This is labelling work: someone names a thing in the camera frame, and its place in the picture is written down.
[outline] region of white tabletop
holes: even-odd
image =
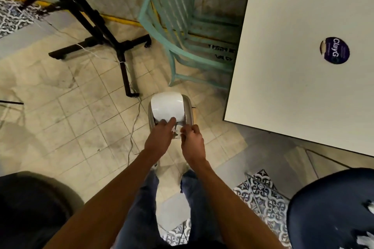
[[[248,0],[224,120],[374,156],[374,0]]]

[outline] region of person's left hand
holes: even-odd
[[[149,134],[144,150],[152,153],[155,156],[155,163],[166,153],[173,138],[173,131],[171,131],[176,124],[175,117],[172,117],[168,123],[166,120],[161,120]]]

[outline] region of green chair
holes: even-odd
[[[225,74],[231,74],[234,68],[242,18],[198,14],[194,3],[195,0],[144,0],[138,19],[149,34],[164,45],[171,67],[169,86],[179,78],[228,88],[218,81],[175,71],[175,61]]]

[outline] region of blue jeans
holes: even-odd
[[[126,221],[117,236],[115,249],[153,249],[168,246],[159,233],[156,219],[156,192],[159,180],[154,171],[147,175]],[[191,208],[189,242],[219,241],[222,237],[208,198],[194,171],[182,176],[181,191]]]

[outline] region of sticker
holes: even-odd
[[[349,58],[348,45],[339,38],[328,37],[321,42],[319,47],[321,55],[330,63],[343,64]]]

